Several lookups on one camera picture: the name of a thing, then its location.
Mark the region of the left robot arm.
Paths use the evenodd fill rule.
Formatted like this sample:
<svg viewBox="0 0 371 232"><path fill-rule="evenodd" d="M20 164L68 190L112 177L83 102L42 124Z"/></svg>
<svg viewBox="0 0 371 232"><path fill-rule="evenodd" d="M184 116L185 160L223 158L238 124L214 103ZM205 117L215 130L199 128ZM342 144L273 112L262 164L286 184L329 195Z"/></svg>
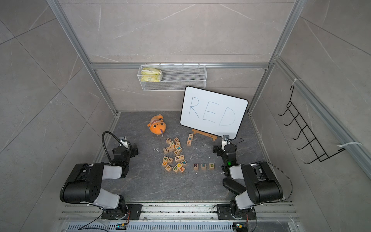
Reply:
<svg viewBox="0 0 371 232"><path fill-rule="evenodd" d="M105 144L107 134L119 143L112 150L113 158ZM138 147L125 137L118 138L110 131L103 132L101 139L108 162L76 164L60 191L60 200L69 204L98 207L102 210L103 219L129 220L131 212L124 197L104 190L101 184L104 180L124 179L129 172L130 159L139 154Z"/></svg>

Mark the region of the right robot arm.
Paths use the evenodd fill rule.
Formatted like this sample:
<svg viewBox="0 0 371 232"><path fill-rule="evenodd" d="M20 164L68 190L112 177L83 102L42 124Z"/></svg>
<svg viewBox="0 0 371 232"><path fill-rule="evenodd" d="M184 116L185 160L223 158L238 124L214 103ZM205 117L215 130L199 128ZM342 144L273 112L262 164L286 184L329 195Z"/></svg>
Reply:
<svg viewBox="0 0 371 232"><path fill-rule="evenodd" d="M284 191L273 173L273 164L257 161L238 164L237 147L232 144L214 145L213 152L222 158L222 171L226 176L222 185L234 196L228 204L216 205L218 219L256 218L254 207L264 203L283 202Z"/></svg>

